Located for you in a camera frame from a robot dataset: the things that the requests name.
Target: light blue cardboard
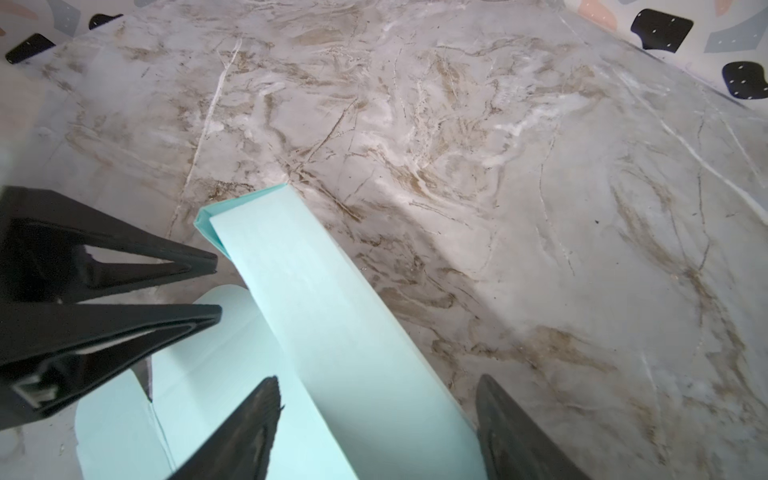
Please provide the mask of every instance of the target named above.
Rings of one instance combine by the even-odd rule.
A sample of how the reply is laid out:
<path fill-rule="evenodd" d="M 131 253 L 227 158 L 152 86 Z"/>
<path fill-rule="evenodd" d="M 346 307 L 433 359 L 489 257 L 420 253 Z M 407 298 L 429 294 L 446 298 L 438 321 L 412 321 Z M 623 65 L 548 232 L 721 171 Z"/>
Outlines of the light blue cardboard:
<path fill-rule="evenodd" d="M 217 202 L 211 205 L 206 205 L 205 207 L 201 208 L 200 211 L 197 213 L 197 217 L 194 219 L 194 226 L 200 231 L 200 233 L 203 234 L 203 237 L 205 237 L 209 242 L 211 242 L 211 244 L 213 244 L 214 247 L 216 247 L 221 253 L 223 253 L 226 258 L 229 258 L 230 260 L 232 260 L 230 258 L 230 255 L 227 253 L 227 249 L 224 248 L 224 245 L 221 244 L 221 241 L 219 240 L 219 236 L 216 235 L 216 230 L 214 230 L 213 226 L 210 224 L 210 218 L 214 215 L 221 214 L 231 208 L 235 208 L 239 205 L 246 204 L 251 200 L 255 200 L 258 197 L 261 197 L 263 195 L 268 194 L 271 191 L 278 190 L 283 187 L 285 187 L 285 184 L 275 185 L 274 187 L 269 187 L 263 190 L 259 190 L 257 192 L 245 194 L 242 197 L 230 198 L 229 200 Z"/>
<path fill-rule="evenodd" d="M 127 370 L 78 404 L 84 480 L 167 478 L 267 376 L 283 406 L 267 480 L 356 480 L 248 290 L 219 286 L 196 303 L 221 305 L 221 322 L 152 356 L 152 403 Z"/>
<path fill-rule="evenodd" d="M 486 478 L 458 404 L 292 187 L 206 208 L 359 478 Z"/>

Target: marble countertop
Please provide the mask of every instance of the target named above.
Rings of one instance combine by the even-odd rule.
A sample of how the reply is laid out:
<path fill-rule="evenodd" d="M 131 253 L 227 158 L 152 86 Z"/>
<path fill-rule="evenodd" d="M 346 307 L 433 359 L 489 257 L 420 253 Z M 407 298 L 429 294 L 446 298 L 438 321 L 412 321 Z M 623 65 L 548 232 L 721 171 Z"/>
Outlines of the marble countertop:
<path fill-rule="evenodd" d="M 768 471 L 768 121 L 684 73 L 533 0 L 160 1 L 23 68 L 19 183 L 211 249 L 290 182 L 470 416 L 486 372 L 593 478 Z"/>

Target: gray shape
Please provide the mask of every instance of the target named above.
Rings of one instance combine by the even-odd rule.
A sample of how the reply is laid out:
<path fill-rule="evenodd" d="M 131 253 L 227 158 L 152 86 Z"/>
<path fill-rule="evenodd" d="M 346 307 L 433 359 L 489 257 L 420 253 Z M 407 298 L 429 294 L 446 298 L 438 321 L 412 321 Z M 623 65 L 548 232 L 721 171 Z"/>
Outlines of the gray shape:
<path fill-rule="evenodd" d="M 768 28 L 768 8 L 738 25 L 714 31 L 707 40 L 704 53 L 754 50 Z"/>
<path fill-rule="evenodd" d="M 80 10 L 64 0 L 46 0 L 53 13 L 53 28 L 74 37 L 74 31 L 80 23 Z"/>
<path fill-rule="evenodd" d="M 0 478 L 83 480 L 73 403 L 56 415 L 0 432 Z"/>

